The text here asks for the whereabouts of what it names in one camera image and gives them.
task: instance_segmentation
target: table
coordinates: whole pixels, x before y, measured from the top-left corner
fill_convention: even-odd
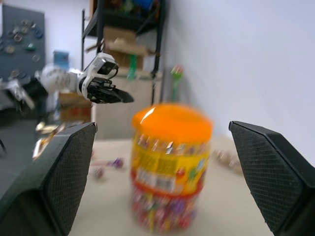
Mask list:
[[[235,150],[233,142],[214,137],[212,150]],[[123,157],[129,167],[131,141],[96,141],[95,158]],[[133,219],[129,206],[128,171],[107,171],[104,181],[88,176],[85,192],[70,236],[147,236]],[[244,177],[218,165],[211,158],[205,187],[198,199],[198,215],[181,236],[272,236],[256,206]]]

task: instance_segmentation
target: cardboard box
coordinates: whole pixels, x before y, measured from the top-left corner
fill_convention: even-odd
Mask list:
[[[104,28],[104,52],[113,56],[119,67],[130,67],[130,55],[137,55],[137,69],[142,70],[145,56],[155,53],[145,46],[136,44],[136,34],[133,31],[113,27]],[[89,52],[98,45],[86,49]]]
[[[75,93],[59,93],[59,109],[61,121],[91,121],[90,101]]]

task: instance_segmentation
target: orange lid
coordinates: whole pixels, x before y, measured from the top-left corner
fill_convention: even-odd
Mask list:
[[[132,125],[142,134],[176,143],[210,140],[213,124],[203,114],[179,104],[158,104],[138,112]]]

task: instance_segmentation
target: white wall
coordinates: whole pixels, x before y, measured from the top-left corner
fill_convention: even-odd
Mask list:
[[[5,0],[5,4],[45,13],[46,63],[53,61],[53,51],[69,52],[70,67],[81,67],[82,9],[89,15],[90,0]],[[87,39],[86,46],[95,43]],[[95,57],[86,55],[85,65]]]
[[[166,64],[180,97],[229,135],[230,120],[282,133],[315,165],[315,1],[171,0]]]

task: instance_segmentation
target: gray pegboard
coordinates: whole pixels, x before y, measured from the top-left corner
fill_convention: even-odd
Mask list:
[[[3,46],[13,45],[15,53],[9,55],[4,51],[0,51],[0,78],[6,80],[13,70],[20,70],[28,76],[33,76],[35,71],[41,70],[45,65],[45,15],[41,12],[25,10],[8,5],[3,6]],[[36,23],[36,28],[44,33],[41,39],[34,37],[34,30],[29,30],[27,34],[23,35],[21,42],[15,42],[7,36],[9,30],[13,30],[15,26],[21,27],[21,21],[28,20]],[[36,46],[34,52],[28,52],[24,49],[29,43]],[[33,56],[37,54],[40,60],[34,62]]]

